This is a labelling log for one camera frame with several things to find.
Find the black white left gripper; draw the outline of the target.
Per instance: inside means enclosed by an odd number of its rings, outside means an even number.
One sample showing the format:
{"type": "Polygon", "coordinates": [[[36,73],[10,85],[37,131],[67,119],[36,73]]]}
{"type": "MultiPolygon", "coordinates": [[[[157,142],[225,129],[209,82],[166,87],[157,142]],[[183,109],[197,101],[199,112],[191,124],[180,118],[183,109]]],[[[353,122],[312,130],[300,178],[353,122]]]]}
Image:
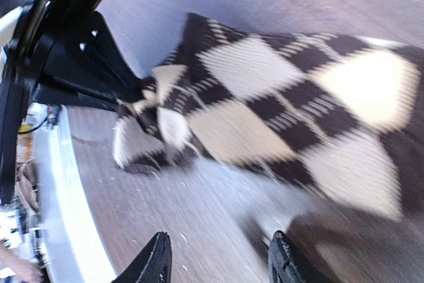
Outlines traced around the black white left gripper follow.
{"type": "Polygon", "coordinates": [[[1,82],[1,202],[15,191],[17,136],[31,103],[116,110],[142,99],[103,16],[102,0],[25,0],[1,82]]]}

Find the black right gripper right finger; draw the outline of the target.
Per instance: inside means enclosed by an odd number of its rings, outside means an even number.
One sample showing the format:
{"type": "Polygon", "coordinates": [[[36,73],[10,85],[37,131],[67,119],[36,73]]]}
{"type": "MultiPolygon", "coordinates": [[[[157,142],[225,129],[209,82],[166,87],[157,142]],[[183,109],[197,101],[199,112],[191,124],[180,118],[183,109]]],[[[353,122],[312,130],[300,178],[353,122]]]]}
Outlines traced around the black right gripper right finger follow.
{"type": "Polygon", "coordinates": [[[282,231],[276,231],[268,249],[268,277],[271,283],[330,283],[297,249],[282,231]]]}

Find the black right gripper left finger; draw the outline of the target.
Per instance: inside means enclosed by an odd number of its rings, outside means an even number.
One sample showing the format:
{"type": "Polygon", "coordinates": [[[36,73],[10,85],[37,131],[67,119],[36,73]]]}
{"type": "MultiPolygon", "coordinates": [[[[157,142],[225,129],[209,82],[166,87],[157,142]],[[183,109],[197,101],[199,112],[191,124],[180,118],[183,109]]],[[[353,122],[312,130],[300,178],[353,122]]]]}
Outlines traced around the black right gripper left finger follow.
{"type": "Polygon", "coordinates": [[[111,283],[170,283],[171,277],[171,240],[167,233],[160,231],[111,283]]]}

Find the beige brown argyle sock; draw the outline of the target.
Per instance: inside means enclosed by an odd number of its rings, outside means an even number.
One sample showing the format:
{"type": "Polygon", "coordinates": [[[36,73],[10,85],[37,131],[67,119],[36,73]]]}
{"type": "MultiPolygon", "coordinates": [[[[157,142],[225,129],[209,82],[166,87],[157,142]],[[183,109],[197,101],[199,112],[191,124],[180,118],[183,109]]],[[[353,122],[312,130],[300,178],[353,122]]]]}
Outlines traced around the beige brown argyle sock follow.
{"type": "Polygon", "coordinates": [[[423,213],[420,47],[191,13],[140,94],[119,102],[113,160],[126,172],[198,155],[390,219],[423,213]]]}

